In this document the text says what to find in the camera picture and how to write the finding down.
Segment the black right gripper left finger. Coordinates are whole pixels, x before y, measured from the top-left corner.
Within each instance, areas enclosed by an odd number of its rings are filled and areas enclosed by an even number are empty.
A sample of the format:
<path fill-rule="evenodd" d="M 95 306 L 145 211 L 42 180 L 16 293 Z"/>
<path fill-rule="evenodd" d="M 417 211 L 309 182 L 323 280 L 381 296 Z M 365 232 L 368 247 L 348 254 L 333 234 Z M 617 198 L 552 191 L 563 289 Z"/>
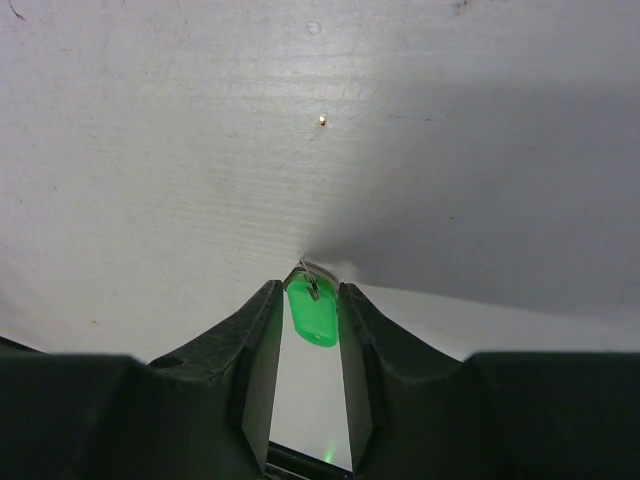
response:
<path fill-rule="evenodd" d="M 260 479 L 283 323 L 266 282 L 236 313 L 149 362 L 1 343 L 5 479 Z"/>

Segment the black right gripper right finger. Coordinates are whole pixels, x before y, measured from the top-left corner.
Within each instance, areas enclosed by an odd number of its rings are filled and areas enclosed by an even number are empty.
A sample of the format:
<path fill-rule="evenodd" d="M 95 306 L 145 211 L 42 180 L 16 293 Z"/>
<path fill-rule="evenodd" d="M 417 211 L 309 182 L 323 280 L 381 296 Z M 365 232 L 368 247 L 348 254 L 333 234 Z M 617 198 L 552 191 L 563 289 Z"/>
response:
<path fill-rule="evenodd" d="M 358 479 L 635 479 L 635 353 L 481 352 L 459 361 L 338 296 Z"/>

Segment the key with green tag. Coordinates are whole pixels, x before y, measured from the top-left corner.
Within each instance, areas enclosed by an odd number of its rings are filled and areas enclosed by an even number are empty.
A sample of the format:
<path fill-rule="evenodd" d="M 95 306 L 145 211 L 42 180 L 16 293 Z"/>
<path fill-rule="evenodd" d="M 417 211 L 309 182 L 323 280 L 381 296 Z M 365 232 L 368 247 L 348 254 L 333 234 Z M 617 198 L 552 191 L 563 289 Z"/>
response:
<path fill-rule="evenodd" d="M 294 329 L 302 339 L 323 348 L 338 343 L 339 286 L 331 272 L 304 258 L 283 281 Z"/>

